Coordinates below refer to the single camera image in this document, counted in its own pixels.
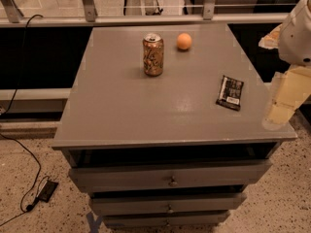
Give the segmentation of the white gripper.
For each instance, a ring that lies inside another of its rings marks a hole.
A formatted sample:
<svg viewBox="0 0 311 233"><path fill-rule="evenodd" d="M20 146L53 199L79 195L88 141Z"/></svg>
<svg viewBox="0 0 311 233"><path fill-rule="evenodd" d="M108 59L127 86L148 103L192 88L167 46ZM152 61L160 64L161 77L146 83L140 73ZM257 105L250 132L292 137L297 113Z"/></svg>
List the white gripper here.
<svg viewBox="0 0 311 233"><path fill-rule="evenodd" d="M311 95L310 0L299 0L282 25L259 40L259 46L278 49L283 61L294 64L284 74L276 72L269 87L262 126L278 130Z"/></svg>

